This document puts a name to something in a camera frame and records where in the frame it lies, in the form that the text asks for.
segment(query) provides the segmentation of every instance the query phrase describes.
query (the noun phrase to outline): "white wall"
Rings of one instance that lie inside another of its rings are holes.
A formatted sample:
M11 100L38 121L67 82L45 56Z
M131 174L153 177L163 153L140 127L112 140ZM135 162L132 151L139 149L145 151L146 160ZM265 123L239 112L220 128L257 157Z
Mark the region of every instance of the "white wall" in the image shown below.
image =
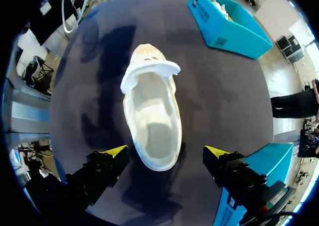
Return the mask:
M33 60L34 56L39 56L45 60L45 57L48 54L45 47L40 46L30 29L27 31L27 33L22 34L19 37L18 47L23 50L16 65L16 71L19 76L23 75L27 65Z
M273 41L281 36L290 35L289 29L300 19L301 15L287 0L266 0L255 17L264 26Z
M299 19L293 26L289 28L289 32L296 37L300 45L309 44L314 39L314 36L308 31L307 24L304 19Z

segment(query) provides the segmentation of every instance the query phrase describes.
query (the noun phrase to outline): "round table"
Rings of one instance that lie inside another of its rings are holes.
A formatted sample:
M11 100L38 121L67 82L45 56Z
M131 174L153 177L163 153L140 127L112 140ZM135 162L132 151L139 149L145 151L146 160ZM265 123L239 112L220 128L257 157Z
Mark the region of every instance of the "round table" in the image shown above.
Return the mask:
M221 189L202 163L204 145L249 155L273 138L272 109L257 60L208 48L188 0L113 0L84 18L57 70L50 106L61 179L92 151L127 144L130 162L88 212L119 225L212 225ZM120 83L133 50L158 48L174 76L182 122L178 162L168 171L139 159L123 112Z

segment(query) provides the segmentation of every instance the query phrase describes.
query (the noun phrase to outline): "white shoe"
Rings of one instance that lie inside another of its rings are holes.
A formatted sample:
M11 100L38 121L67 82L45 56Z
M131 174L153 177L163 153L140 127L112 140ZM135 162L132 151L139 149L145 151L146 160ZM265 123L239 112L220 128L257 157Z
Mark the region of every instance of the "white shoe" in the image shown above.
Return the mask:
M181 122L172 75L174 62L150 44L138 46L121 82L124 114L135 148L150 169L174 166L181 145Z

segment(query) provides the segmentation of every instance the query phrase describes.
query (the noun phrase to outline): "cable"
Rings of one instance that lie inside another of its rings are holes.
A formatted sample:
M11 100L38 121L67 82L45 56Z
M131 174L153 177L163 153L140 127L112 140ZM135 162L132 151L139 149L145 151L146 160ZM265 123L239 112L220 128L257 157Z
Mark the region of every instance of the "cable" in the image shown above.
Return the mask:
M64 0L62 0L62 23L63 23L63 28L64 28L64 31L66 33L71 33L73 30L75 30L77 28L77 26L79 25L79 22L81 21L82 19L82 15L84 13L84 10L85 10L85 7L86 7L86 3L87 3L88 0L84 0L83 1L83 6L82 6L82 9L81 9L81 12L78 16L78 19L76 20L76 23L75 25L73 26L73 28L71 30L68 30L66 28L66 25L65 25L65 17L64 17Z
M279 218L279 217L281 217L281 216L293 216L293 217L297 217L298 214L297 214L297 213L294 213L294 212L280 212L280 213L277 213L277 214L268 215L268 216L261 217L261 218L251 219L251 220L245 222L244 224L242 224L241 226L249 226L249 225L257 226L257 225L260 225L261 223L263 223L263 222L265 222L265 221L267 221L267 220Z
M30 150L32 150L36 155L41 155L41 156L43 156L43 157L52 157L53 155L46 155L46 154L42 154L42 153L38 153L38 152L36 152L34 149L32 149L30 146L26 146L26 147L28 147Z

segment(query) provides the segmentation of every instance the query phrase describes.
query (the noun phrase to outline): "blue bin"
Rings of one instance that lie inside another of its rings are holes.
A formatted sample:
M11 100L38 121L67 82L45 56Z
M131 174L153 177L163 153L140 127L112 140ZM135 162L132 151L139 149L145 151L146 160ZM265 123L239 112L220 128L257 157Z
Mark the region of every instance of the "blue bin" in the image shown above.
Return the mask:
M238 3L233 0L216 0L225 4L226 17L210 0L189 0L188 8L209 47L220 48L257 59L273 44L262 27Z

